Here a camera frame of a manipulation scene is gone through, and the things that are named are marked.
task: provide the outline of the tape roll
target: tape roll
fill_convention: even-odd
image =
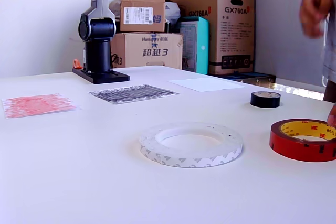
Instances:
[[[162,141],[180,135],[202,135],[220,144],[200,151],[169,148]],[[236,159],[243,150],[242,137],[235,131],[216,124],[172,123],[151,128],[139,140],[141,153],[162,165],[201,168],[223,165]]]
[[[281,94],[274,92],[254,92],[251,105],[259,108],[277,108],[280,106]]]
[[[321,141],[298,139],[318,137]],[[336,159],[336,129],[318,120],[293,119],[271,127],[270,147],[277,153],[306,162],[327,162]]]

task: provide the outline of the white table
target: white table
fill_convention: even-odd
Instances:
[[[199,74],[120,72],[131,81],[93,85],[73,73],[0,80],[0,98],[61,93],[81,108],[10,120],[0,111],[1,224],[336,223],[336,162],[299,162],[269,147],[273,123],[325,120],[331,103],[283,93],[282,107],[259,109],[250,94],[264,88],[199,93],[167,82]],[[88,93],[144,83],[180,95],[113,105]],[[223,166],[183,169],[139,152],[145,129],[194,121],[240,132],[242,155]]]

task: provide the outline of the printed logo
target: printed logo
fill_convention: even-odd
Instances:
[[[238,14],[247,14],[249,11],[247,9],[235,8],[235,7],[225,7],[226,13],[238,13]]]
[[[191,17],[206,17],[211,14],[211,6],[208,7],[208,10],[192,10],[189,12],[189,16]]]

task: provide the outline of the black base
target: black base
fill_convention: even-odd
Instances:
[[[103,84],[103,83],[112,83],[112,82],[122,82],[122,81],[129,81],[130,77],[126,74],[109,71],[105,73],[87,73],[85,70],[75,69],[73,68],[72,71],[83,77],[89,82],[93,84]]]

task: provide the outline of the black electrical tape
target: black electrical tape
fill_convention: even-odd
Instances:
[[[281,95],[274,92],[254,92],[251,94],[251,105],[259,108],[280,107]]]

